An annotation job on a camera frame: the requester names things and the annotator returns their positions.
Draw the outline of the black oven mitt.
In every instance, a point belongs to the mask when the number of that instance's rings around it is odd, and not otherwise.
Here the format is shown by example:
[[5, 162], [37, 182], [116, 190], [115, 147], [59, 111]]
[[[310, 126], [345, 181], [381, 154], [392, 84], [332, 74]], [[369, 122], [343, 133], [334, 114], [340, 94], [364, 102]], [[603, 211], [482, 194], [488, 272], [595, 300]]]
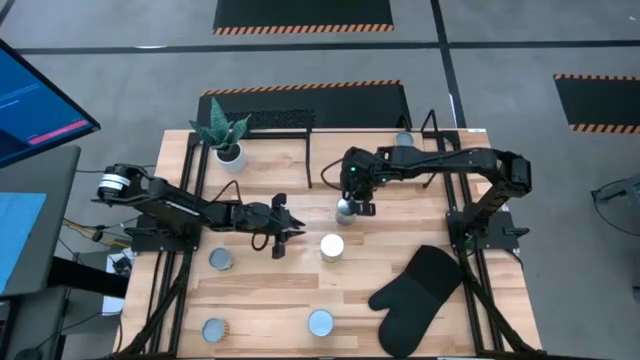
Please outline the black oven mitt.
[[419, 247], [405, 269], [368, 299], [371, 310], [387, 311], [378, 329], [383, 350], [395, 358], [411, 355], [462, 280], [462, 270], [445, 251]]

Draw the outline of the black hazard striped floor mat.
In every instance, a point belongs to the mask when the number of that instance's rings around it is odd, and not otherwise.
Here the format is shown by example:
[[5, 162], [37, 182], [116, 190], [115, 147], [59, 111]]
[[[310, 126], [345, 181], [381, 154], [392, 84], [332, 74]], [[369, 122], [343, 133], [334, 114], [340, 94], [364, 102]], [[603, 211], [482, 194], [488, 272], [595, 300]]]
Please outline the black hazard striped floor mat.
[[217, 102], [229, 121], [246, 118], [250, 130], [403, 128], [412, 124], [398, 80], [276, 85], [206, 90], [196, 122], [210, 125]]
[[640, 135], [640, 76], [557, 73], [553, 80], [571, 131]]
[[391, 32], [390, 0], [218, 0], [215, 36]]

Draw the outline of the green snake plant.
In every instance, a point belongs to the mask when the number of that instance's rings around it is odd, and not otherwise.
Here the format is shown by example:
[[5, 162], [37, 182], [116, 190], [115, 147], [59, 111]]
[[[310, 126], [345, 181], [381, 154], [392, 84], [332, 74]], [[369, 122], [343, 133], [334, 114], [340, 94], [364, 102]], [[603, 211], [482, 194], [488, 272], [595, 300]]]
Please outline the green snake plant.
[[248, 120], [251, 115], [241, 120], [230, 122], [214, 97], [211, 98], [210, 105], [209, 126], [200, 125], [194, 121], [190, 121], [189, 124], [201, 140], [210, 148], [217, 151], [229, 152], [246, 133]]

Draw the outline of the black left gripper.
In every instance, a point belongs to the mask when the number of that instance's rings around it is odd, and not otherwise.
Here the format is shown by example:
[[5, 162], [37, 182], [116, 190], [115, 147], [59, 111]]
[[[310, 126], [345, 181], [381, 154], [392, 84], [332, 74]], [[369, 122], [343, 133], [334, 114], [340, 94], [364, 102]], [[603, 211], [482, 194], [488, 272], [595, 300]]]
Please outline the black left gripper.
[[[265, 203], [252, 202], [241, 204], [232, 211], [232, 225], [236, 232], [274, 235], [275, 222], [272, 216], [283, 228], [300, 228], [305, 223], [296, 219], [286, 208], [287, 195], [276, 194], [271, 200], [271, 208]], [[275, 236], [271, 258], [281, 259], [286, 255], [286, 243], [292, 237], [303, 235], [302, 230], [286, 230]]]

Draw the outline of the grey monitor with blue screen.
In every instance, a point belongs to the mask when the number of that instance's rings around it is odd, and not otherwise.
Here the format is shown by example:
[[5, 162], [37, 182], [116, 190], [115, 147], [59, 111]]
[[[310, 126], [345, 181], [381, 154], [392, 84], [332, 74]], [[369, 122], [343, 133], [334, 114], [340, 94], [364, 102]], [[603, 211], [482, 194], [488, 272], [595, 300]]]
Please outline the grey monitor with blue screen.
[[0, 297], [47, 286], [79, 157], [64, 146], [0, 169]]

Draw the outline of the white plant pot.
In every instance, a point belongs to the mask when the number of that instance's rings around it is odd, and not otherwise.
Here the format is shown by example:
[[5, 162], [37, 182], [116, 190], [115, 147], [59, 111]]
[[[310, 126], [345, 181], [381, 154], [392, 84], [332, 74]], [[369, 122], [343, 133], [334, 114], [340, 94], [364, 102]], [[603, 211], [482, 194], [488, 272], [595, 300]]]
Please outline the white plant pot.
[[226, 151], [216, 150], [215, 157], [222, 168], [230, 174], [241, 172], [247, 165], [246, 153], [240, 143], [230, 146]]

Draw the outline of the tall carrots can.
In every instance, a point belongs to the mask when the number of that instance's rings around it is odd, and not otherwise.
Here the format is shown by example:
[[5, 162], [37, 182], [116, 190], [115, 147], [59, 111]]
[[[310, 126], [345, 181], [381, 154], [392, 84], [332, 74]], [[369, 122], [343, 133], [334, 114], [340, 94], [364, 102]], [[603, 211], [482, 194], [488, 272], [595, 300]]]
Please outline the tall carrots can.
[[320, 242], [320, 254], [326, 262], [339, 261], [344, 252], [344, 240], [337, 234], [327, 234]]

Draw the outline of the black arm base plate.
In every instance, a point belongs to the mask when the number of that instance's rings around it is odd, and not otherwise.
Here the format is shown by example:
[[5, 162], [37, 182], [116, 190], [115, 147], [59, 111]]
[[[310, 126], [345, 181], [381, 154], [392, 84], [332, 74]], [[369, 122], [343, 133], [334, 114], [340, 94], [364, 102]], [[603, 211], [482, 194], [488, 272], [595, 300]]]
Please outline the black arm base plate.
[[467, 224], [462, 212], [446, 214], [450, 243], [454, 249], [506, 249], [519, 247], [518, 239], [530, 232], [528, 228], [514, 226], [510, 212], [498, 211], [486, 227]]
[[176, 225], [140, 215], [136, 225], [124, 231], [132, 237], [134, 252], [186, 252], [198, 249], [201, 227], [193, 223]]

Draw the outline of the tall blue peas can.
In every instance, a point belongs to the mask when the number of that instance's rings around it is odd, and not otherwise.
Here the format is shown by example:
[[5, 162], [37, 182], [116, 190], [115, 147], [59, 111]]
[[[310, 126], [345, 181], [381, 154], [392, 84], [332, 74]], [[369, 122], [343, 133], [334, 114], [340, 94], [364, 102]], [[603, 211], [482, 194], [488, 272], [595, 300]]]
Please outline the tall blue peas can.
[[316, 309], [309, 315], [308, 329], [312, 335], [325, 337], [332, 332], [333, 328], [334, 318], [329, 311]]

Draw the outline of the black monitor with blue screen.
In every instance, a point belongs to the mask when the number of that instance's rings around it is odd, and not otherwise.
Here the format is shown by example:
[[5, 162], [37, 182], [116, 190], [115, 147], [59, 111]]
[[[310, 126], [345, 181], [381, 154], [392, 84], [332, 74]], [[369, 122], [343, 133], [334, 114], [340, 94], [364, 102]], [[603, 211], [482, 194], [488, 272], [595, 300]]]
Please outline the black monitor with blue screen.
[[0, 168], [100, 129], [98, 121], [0, 39]]

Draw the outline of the black aluminium rig frame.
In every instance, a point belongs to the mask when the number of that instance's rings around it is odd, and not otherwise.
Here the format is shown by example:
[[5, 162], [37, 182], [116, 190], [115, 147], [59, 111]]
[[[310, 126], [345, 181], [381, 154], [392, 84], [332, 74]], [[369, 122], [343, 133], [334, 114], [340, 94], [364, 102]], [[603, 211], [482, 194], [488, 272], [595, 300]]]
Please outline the black aluminium rig frame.
[[[325, 186], [311, 185], [309, 134], [290, 132], [277, 138], [266, 133], [244, 140], [247, 166], [231, 175], [211, 154], [189, 145], [188, 131], [165, 133], [156, 166], [159, 177], [208, 200], [238, 197], [266, 203], [285, 193], [305, 232], [291, 239], [286, 255], [276, 260], [270, 242], [262, 237], [204, 231], [192, 257], [186, 297], [168, 309], [148, 344], [150, 350], [171, 351], [180, 358], [383, 355], [377, 338], [383, 313], [370, 310], [369, 296], [393, 280], [419, 246], [447, 248], [446, 213], [480, 198], [489, 183], [477, 175], [467, 182], [443, 177], [395, 182], [375, 193], [375, 216], [341, 226], [335, 220], [339, 193], [334, 190], [339, 159], [322, 170]], [[321, 257], [320, 242], [327, 234], [344, 240], [339, 261]], [[219, 247], [233, 256], [229, 270], [209, 264], [210, 253]], [[316, 309], [334, 318], [328, 336], [314, 336], [308, 329], [309, 315]], [[229, 324], [228, 336], [218, 343], [202, 337], [210, 318]]]

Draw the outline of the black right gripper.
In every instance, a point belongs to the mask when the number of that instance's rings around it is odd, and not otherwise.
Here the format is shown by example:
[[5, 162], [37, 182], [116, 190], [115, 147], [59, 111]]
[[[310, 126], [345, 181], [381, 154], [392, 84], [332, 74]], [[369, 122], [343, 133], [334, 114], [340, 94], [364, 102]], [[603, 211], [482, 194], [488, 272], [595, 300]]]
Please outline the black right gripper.
[[[373, 153], [357, 147], [349, 148], [342, 158], [340, 171], [342, 198], [346, 201], [372, 200], [373, 192], [387, 182], [382, 166], [382, 160]], [[374, 203], [357, 202], [355, 208], [359, 216], [376, 215]]]

